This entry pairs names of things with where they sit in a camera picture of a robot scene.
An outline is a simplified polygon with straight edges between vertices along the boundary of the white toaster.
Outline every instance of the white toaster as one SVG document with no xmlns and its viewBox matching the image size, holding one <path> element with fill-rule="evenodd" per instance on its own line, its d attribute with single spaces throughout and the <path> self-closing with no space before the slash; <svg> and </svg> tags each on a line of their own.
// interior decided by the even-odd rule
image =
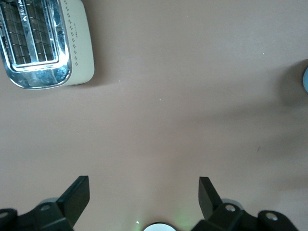
<svg viewBox="0 0 308 231">
<path fill-rule="evenodd" d="M 21 88 L 81 84 L 94 75 L 81 0 L 0 0 L 0 36 L 6 72 Z"/>
</svg>

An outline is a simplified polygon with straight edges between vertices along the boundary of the screw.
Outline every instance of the screw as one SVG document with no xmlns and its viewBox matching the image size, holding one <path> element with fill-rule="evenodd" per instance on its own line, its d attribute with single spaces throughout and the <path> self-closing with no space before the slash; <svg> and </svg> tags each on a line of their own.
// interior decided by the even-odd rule
<svg viewBox="0 0 308 231">
<path fill-rule="evenodd" d="M 268 219 L 273 220 L 273 221 L 277 221 L 278 220 L 278 217 L 275 214 L 273 214 L 273 213 L 267 213 L 267 214 L 265 214 L 265 216 Z"/>
<path fill-rule="evenodd" d="M 232 205 L 226 205 L 226 210 L 230 211 L 230 212 L 235 212 L 235 207 Z"/>
<path fill-rule="evenodd" d="M 46 211 L 46 210 L 48 210 L 48 209 L 50 209 L 50 205 L 43 205 L 43 206 L 40 208 L 41 211 Z"/>
<path fill-rule="evenodd" d="M 5 218 L 8 214 L 8 212 L 0 213 L 0 218 Z"/>
</svg>

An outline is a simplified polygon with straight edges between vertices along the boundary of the white circular object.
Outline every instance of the white circular object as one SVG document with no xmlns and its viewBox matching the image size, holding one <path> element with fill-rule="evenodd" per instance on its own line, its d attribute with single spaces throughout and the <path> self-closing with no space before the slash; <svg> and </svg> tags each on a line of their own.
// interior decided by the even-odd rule
<svg viewBox="0 0 308 231">
<path fill-rule="evenodd" d="M 172 228 L 170 225 L 156 223 L 149 225 L 144 229 L 144 231 L 176 231 L 176 230 Z"/>
</svg>

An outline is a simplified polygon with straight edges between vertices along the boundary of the table surface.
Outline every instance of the table surface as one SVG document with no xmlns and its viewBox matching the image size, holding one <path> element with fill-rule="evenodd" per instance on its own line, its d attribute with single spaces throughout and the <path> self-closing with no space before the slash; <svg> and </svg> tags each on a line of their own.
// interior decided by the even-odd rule
<svg viewBox="0 0 308 231">
<path fill-rule="evenodd" d="M 95 75 L 23 90 L 0 64 L 0 207 L 89 175 L 76 231 L 201 218 L 198 178 L 308 226 L 307 0 L 84 0 Z"/>
</svg>

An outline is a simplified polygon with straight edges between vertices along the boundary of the blue round object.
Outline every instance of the blue round object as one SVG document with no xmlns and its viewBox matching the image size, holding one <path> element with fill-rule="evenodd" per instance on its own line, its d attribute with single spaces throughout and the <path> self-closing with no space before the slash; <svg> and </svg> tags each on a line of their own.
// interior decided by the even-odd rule
<svg viewBox="0 0 308 231">
<path fill-rule="evenodd" d="M 308 92 L 308 68 L 306 69 L 304 73 L 303 84 L 304 84 L 304 88 Z"/>
</svg>

